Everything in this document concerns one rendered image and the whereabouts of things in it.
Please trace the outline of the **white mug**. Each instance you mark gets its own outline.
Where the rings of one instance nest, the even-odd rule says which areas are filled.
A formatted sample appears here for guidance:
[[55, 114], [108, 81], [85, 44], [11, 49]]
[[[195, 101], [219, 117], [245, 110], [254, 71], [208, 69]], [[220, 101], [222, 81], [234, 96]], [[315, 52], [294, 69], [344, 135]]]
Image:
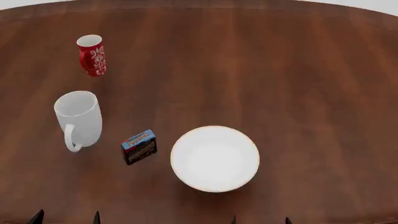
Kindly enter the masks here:
[[61, 96], [53, 108], [69, 151], [78, 152], [98, 141], [103, 121], [96, 95], [73, 91]]

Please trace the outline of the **red patterned mug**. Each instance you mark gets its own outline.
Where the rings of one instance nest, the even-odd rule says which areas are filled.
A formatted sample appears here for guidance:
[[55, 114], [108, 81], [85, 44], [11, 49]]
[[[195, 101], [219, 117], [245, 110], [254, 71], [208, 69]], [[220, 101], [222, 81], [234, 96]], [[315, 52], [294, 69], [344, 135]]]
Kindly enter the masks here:
[[99, 35], [84, 35], [76, 44], [79, 48], [79, 61], [85, 72], [92, 77], [103, 76], [106, 72], [106, 59], [103, 39]]

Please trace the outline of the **white bowl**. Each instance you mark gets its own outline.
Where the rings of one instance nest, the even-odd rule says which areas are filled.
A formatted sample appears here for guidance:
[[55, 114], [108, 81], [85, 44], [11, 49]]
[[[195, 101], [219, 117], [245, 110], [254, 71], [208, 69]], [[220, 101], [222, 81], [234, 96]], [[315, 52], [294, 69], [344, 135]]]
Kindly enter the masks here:
[[226, 126], [202, 126], [183, 134], [170, 152], [170, 165], [187, 186], [221, 193], [247, 184], [257, 173], [260, 154], [242, 132]]

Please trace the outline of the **chocolate pudding box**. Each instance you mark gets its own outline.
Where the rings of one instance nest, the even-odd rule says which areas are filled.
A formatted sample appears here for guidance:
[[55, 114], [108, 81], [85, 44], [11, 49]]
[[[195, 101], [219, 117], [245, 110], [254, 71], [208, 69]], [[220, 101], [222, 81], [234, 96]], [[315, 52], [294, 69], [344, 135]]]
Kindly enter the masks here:
[[123, 159], [128, 166], [157, 152], [155, 134], [148, 129], [121, 143]]

